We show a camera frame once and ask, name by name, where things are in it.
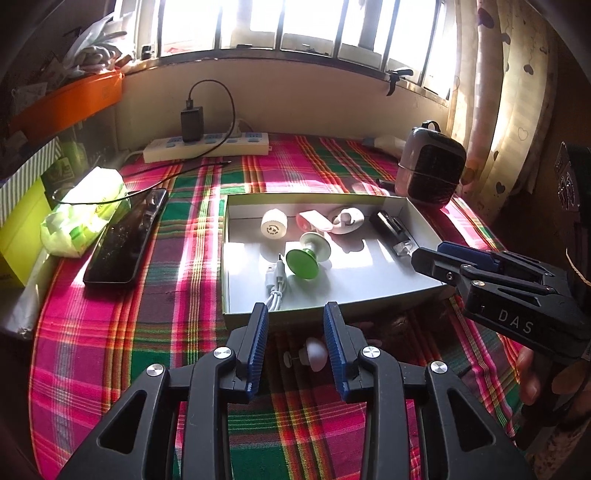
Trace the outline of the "small white round gadget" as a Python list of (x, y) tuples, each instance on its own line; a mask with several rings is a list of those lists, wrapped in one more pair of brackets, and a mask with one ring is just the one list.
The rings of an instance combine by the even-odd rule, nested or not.
[(304, 347), (298, 350), (297, 355), (291, 355), (290, 352), (283, 353), (283, 364), (287, 368), (293, 367), (294, 361), (301, 365), (308, 366), (314, 372), (322, 371), (328, 363), (328, 349), (325, 344), (317, 338), (310, 337), (304, 342)]

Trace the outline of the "black hair trimmer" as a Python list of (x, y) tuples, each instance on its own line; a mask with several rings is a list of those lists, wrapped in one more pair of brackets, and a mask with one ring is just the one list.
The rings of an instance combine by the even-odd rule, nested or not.
[(379, 210), (370, 215), (370, 224), (377, 231), (384, 245), (398, 257), (411, 257), (418, 248), (404, 225), (385, 210)]

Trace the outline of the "green white suction holder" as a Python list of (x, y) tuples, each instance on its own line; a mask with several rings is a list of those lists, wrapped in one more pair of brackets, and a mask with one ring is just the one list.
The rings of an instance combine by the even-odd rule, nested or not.
[(297, 278), (313, 280), (320, 272), (320, 264), (328, 261), (331, 254), (331, 244), (324, 236), (307, 232), (301, 235), (300, 246), (287, 252), (287, 267)]

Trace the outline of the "white smiley face gadget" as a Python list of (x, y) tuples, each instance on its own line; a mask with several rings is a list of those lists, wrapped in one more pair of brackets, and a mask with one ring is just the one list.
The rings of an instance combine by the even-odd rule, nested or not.
[(333, 210), (328, 219), (332, 224), (332, 234), (346, 235), (360, 229), (365, 223), (365, 215), (356, 207), (339, 207)]

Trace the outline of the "white cylindrical plug gadget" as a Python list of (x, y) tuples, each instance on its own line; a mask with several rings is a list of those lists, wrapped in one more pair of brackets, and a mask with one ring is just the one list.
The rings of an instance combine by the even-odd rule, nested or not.
[(260, 232), (267, 239), (279, 240), (287, 235), (287, 215), (282, 210), (273, 208), (263, 214), (260, 222)]

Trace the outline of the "pink clip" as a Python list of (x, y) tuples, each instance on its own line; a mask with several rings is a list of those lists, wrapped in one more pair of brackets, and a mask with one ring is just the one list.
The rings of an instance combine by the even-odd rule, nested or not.
[(317, 210), (302, 211), (295, 216), (297, 226), (303, 232), (329, 232), (334, 225)]

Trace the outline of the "small black object by heater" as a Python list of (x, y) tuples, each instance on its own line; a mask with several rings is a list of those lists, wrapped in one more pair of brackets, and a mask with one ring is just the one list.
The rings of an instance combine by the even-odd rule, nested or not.
[(396, 185), (394, 184), (394, 182), (392, 181), (388, 181), (388, 180), (384, 180), (384, 179), (377, 179), (377, 185), (384, 190), (387, 190), (389, 192), (396, 192)]

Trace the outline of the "white green cardboard box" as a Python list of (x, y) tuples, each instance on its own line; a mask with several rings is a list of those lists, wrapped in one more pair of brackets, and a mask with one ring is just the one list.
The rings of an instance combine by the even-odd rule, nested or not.
[(452, 290), (417, 273), (411, 257), (441, 242), (404, 197), (360, 194), (230, 195), (221, 256), (222, 317), (246, 324), (257, 302), (270, 326), (287, 330), (322, 321), (329, 302), (346, 318), (403, 311), (445, 299)]

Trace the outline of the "black smartphone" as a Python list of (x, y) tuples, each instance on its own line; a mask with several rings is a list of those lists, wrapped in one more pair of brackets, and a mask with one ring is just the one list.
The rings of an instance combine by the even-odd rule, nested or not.
[(86, 287), (129, 287), (135, 283), (167, 200), (166, 189), (154, 188), (119, 204), (87, 264), (83, 276)]

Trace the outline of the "heart pattern curtain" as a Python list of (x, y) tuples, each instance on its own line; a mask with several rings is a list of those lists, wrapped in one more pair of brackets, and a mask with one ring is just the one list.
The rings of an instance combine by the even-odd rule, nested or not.
[(556, 97), (556, 36), (527, 1), (454, 1), (448, 128), (467, 151), (458, 194), (492, 223), (532, 192)]

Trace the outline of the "green white tissue pack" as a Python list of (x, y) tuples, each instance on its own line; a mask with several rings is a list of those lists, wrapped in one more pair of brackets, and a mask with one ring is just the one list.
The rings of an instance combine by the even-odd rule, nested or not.
[(127, 194), (121, 174), (95, 167), (45, 217), (40, 238), (53, 256), (80, 258), (110, 222)]

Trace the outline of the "black charger adapter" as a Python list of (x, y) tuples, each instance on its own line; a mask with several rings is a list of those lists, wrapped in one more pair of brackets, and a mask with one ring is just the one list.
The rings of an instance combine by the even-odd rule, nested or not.
[(184, 143), (198, 142), (204, 137), (204, 108), (195, 106), (191, 98), (180, 113), (181, 137)]

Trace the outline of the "yellow green striped box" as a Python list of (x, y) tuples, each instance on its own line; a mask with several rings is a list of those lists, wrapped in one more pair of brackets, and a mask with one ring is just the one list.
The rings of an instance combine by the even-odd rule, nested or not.
[(24, 287), (42, 248), (40, 225), (51, 208), (42, 175), (62, 156), (54, 137), (1, 186), (1, 289)]

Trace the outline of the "orange box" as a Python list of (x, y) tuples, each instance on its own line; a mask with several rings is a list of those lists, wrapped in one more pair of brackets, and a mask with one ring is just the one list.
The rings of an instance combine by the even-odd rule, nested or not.
[(44, 96), (9, 124), (10, 134), (21, 132), (30, 143), (55, 136), (74, 124), (118, 103), (124, 75), (120, 71), (76, 80)]

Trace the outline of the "white plastic bag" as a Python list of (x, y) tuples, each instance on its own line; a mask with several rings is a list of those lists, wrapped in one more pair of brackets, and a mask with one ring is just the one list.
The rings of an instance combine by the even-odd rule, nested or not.
[(94, 22), (74, 41), (62, 66), (68, 78), (100, 74), (122, 68), (135, 58), (133, 13), (113, 13)]

